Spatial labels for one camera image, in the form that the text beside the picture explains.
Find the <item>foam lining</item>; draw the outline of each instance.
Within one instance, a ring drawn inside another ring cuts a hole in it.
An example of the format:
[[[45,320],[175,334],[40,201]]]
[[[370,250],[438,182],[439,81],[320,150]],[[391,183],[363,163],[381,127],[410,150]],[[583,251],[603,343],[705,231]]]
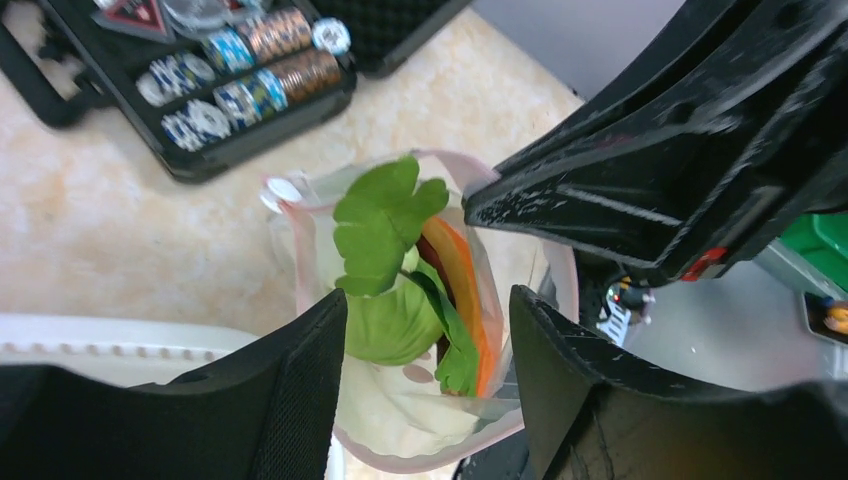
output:
[[[323,17],[348,27],[360,70],[379,65],[450,0],[312,0]]]

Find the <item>green container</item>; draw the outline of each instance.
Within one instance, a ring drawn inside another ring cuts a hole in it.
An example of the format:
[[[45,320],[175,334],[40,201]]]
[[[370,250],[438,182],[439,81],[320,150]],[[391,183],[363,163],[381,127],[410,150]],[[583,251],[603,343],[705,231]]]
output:
[[[803,215],[780,239],[848,290],[848,214]]]

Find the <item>red label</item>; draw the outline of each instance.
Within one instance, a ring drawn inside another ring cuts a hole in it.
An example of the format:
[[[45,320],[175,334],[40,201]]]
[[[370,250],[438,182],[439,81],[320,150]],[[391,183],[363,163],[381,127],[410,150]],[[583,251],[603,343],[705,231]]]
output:
[[[167,27],[157,0],[118,0],[103,15],[113,23],[123,23],[165,33]]]
[[[701,255],[701,258],[692,265],[692,268],[690,268],[689,271],[680,278],[680,280],[684,282],[697,281],[701,278],[701,274],[704,273],[706,269],[721,262],[722,257],[724,257],[724,254],[726,253],[727,249],[724,247],[716,247],[707,250],[707,252]]]

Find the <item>black case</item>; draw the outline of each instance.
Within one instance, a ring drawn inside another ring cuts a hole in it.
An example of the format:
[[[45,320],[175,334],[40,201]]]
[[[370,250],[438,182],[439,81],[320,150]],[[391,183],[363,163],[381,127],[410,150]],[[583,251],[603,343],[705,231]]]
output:
[[[8,3],[9,0],[0,0],[3,11]],[[0,25],[0,69],[38,118],[52,128],[65,128],[90,109],[118,106],[175,180],[201,183],[341,113],[353,98],[357,73],[366,78],[390,75],[471,0],[274,0],[271,9],[293,5],[310,21],[335,17],[345,22],[353,44],[349,54],[339,59],[342,81],[307,102],[197,152],[185,151],[171,142],[160,125],[162,116],[182,108],[191,99],[210,100],[216,87],[267,64],[219,76],[209,86],[154,107],[136,89],[136,79],[157,58],[180,50],[199,51],[198,42],[179,38],[166,45],[105,30],[91,19],[97,11],[93,0],[37,3],[44,10],[46,31],[39,56],[61,60],[69,54],[85,64],[75,79],[79,93],[64,99],[6,27]]]

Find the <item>copper poker chip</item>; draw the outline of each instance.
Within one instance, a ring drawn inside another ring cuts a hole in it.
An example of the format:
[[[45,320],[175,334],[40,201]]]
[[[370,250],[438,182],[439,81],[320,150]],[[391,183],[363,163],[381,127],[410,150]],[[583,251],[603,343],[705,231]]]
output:
[[[268,69],[280,79],[289,103],[303,101],[342,78],[336,57],[324,50],[307,50]]]
[[[284,8],[264,17],[251,18],[235,28],[260,63],[304,49],[312,43],[309,21],[296,8]]]

